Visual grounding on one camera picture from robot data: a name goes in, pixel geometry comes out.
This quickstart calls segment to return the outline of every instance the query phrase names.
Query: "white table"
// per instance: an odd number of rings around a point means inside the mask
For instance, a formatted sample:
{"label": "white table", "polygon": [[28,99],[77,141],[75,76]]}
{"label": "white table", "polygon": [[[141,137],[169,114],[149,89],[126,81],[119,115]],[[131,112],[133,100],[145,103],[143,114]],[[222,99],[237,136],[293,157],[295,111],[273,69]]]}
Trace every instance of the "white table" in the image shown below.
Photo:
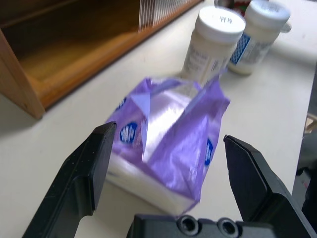
{"label": "white table", "polygon": [[[0,237],[22,236],[66,157],[143,77],[181,69],[200,7],[102,71],[40,121],[0,96]],[[273,47],[252,76],[227,73],[221,79],[231,104],[223,117],[201,203],[190,212],[195,217],[241,219],[229,186],[225,134],[259,149],[292,191],[314,65],[286,56]],[[123,238],[135,213],[161,212],[105,183],[97,212],[81,221],[76,237]]]}

